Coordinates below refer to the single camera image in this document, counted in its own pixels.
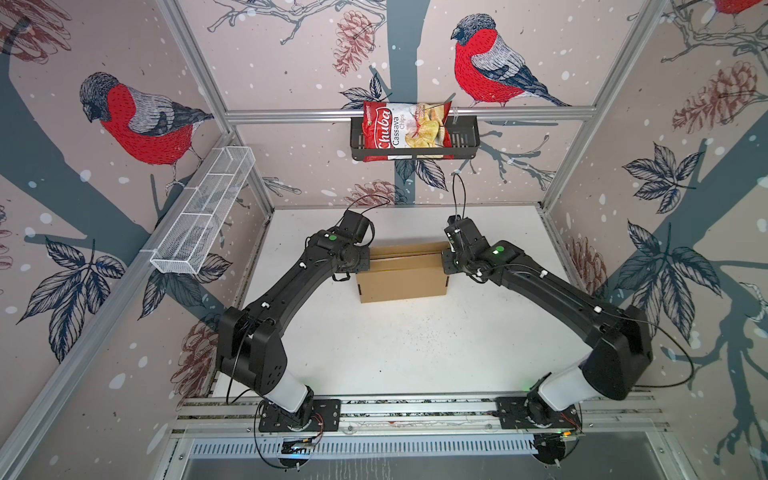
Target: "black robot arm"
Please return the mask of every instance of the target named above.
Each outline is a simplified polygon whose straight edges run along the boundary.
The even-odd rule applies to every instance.
[[[445,234],[451,244],[442,253],[445,273],[466,273],[475,282],[490,280],[526,296],[592,347],[585,359],[536,383],[528,394],[532,419],[549,423],[554,413],[598,394],[614,400],[627,397],[653,360],[644,312],[587,295],[512,243],[489,245],[468,218],[450,217]]]
[[[281,337],[321,283],[369,269],[369,248],[355,245],[369,225],[373,229],[363,215],[347,210],[338,226],[306,239],[301,257],[269,291],[243,310],[230,307],[219,322],[217,368],[276,404],[296,426],[310,420],[313,392],[286,369]],[[336,273],[346,276],[337,279]]]

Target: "chip bag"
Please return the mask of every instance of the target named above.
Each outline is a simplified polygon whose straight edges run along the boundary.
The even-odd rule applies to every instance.
[[[362,132],[365,148],[434,148],[451,147],[445,131],[445,119],[451,110],[446,104],[387,104],[366,102],[363,105]],[[411,155],[366,157],[364,161],[397,160]],[[443,155],[419,155],[417,158],[452,159]]]

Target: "white table surface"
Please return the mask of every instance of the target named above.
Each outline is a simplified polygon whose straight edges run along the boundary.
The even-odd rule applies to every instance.
[[[293,265],[307,236],[331,227],[341,214],[276,211],[244,305]],[[373,245],[387,246],[445,240],[442,230],[452,214],[453,207],[383,207],[366,216],[376,225]],[[565,278],[534,207],[467,207],[466,216],[491,245],[512,242]],[[293,317],[283,344],[288,370],[317,395],[523,390],[589,352],[532,301],[464,275],[451,277],[446,296],[365,304],[354,276],[343,283],[327,280]],[[228,381],[219,374],[214,396],[226,395]],[[234,383],[230,395],[243,390]]]

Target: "white wire basket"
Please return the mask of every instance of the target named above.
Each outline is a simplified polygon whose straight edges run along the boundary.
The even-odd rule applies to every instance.
[[[255,159],[249,147],[224,147],[195,187],[150,262],[162,273],[200,272]]]

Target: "bird illustration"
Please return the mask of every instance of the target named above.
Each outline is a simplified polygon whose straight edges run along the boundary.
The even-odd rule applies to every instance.
[[[176,180],[176,162],[187,150],[202,162],[192,148],[192,137],[201,123],[214,117],[212,114],[184,107],[164,95],[142,93],[104,72],[85,79],[80,102],[88,121],[100,120],[133,158],[150,165],[173,166],[174,179],[165,186],[166,193],[174,185],[183,186]]]
[[[690,7],[692,5],[695,5],[703,1],[704,0],[691,0],[690,2],[683,3],[679,7],[679,10],[683,10],[684,8]],[[743,28],[744,26],[744,25],[739,25],[739,23],[737,22],[737,15],[739,15],[744,10],[747,10],[748,8],[757,5],[763,0],[708,0],[708,1],[710,3],[714,3],[714,12],[711,12],[711,14],[709,12],[705,14],[705,16],[709,16],[709,15],[712,15],[712,16],[709,17],[707,22],[704,24],[704,28],[706,30],[709,29],[710,23],[718,13],[725,13],[733,16],[733,27],[729,30],[729,31],[732,31],[737,28]]]
[[[456,40],[455,75],[458,85],[475,102],[498,102],[503,106],[520,97],[539,97],[559,107],[569,105],[549,94],[533,76],[525,59],[504,43],[490,15],[467,15],[451,35]]]

